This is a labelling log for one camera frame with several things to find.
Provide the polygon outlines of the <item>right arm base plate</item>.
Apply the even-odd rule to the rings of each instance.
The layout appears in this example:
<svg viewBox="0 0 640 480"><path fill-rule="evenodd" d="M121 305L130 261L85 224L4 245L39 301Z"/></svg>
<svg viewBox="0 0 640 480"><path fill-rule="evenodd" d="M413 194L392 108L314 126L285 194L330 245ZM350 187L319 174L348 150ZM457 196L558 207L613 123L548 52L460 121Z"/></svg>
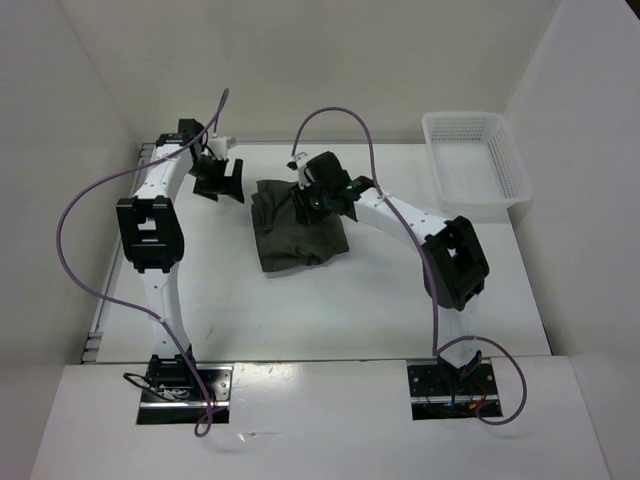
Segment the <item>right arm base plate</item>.
<svg viewBox="0 0 640 480"><path fill-rule="evenodd" d="M494 370L488 360L460 386L450 387L435 360L408 361L406 365L414 421L503 417Z"/></svg>

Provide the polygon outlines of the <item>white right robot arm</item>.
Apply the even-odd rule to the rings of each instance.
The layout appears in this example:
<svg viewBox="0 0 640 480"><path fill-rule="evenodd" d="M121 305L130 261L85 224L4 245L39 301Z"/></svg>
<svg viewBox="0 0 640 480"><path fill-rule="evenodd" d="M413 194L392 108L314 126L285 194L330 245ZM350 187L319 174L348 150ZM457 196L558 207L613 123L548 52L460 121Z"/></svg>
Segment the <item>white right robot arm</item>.
<svg viewBox="0 0 640 480"><path fill-rule="evenodd" d="M336 214L373 226L417 249L424 288L437 304L433 356L440 385L460 393L474 379L481 352L473 346L478 297L489 265L472 223L422 211L385 192L374 180L351 178L332 152L293 156L287 167L298 175L291 188L296 221L310 226Z"/></svg>

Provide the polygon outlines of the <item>dark green shorts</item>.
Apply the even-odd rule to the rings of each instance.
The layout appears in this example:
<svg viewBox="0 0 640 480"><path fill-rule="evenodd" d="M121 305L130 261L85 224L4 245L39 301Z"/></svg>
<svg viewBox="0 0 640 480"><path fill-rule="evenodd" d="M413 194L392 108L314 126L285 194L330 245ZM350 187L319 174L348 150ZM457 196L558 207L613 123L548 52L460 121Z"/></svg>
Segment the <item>dark green shorts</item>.
<svg viewBox="0 0 640 480"><path fill-rule="evenodd" d="M324 264L350 250L339 216L317 224L296 221L290 189L282 180L259 180L252 195L251 219L260 266L265 273Z"/></svg>

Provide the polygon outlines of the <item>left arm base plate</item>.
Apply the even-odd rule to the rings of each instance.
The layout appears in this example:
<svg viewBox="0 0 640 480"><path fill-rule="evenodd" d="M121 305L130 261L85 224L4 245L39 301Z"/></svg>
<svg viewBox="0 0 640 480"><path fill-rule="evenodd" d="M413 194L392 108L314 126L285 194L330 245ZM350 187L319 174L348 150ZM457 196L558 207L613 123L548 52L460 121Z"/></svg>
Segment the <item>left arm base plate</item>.
<svg viewBox="0 0 640 480"><path fill-rule="evenodd" d="M214 425L228 424L234 367L231 364L202 364L198 372L213 401ZM141 396L136 418L137 425L191 425L198 420L205 422L206 400L198 387L152 387L150 376L128 374L141 386Z"/></svg>

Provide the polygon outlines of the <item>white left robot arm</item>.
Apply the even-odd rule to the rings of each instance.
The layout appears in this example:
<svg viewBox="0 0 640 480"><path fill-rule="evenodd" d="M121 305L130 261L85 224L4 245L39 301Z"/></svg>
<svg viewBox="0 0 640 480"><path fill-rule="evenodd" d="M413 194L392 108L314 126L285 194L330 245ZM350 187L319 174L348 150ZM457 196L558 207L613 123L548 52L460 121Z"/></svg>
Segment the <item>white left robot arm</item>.
<svg viewBox="0 0 640 480"><path fill-rule="evenodd" d="M195 194L213 201L228 196L243 203L243 161L235 160L231 173L226 173L235 145L232 136L208 134L198 121L181 119L176 133L157 139L139 188L116 205L125 257L140 275L156 322L147 381L180 400L196 394L200 376L192 369L195 360L181 313L178 271L186 241L174 202L191 175Z"/></svg>

